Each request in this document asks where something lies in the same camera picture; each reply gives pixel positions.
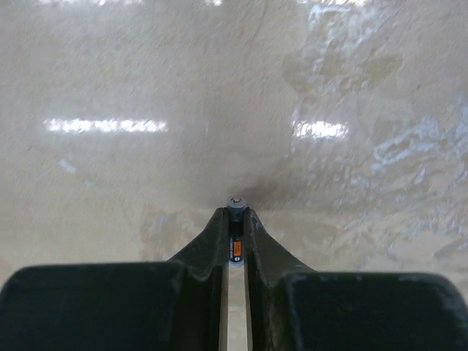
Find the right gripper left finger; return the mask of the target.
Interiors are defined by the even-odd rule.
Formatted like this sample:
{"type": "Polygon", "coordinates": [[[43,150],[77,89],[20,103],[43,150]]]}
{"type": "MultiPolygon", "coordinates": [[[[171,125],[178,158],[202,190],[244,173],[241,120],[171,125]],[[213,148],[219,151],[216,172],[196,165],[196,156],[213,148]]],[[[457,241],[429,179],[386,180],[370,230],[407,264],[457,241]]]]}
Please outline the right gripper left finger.
{"type": "Polygon", "coordinates": [[[1,290],[3,350],[225,350],[228,215],[164,262],[36,265],[1,290]]]}

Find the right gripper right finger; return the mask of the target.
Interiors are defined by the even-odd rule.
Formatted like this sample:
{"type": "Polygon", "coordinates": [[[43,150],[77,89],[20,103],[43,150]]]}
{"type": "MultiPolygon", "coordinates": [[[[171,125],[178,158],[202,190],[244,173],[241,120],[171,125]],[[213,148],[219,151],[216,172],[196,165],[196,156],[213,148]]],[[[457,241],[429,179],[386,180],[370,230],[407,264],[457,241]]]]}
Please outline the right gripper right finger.
{"type": "Polygon", "coordinates": [[[467,305],[444,276],[316,271],[244,213],[251,350],[465,350],[467,305]]]}

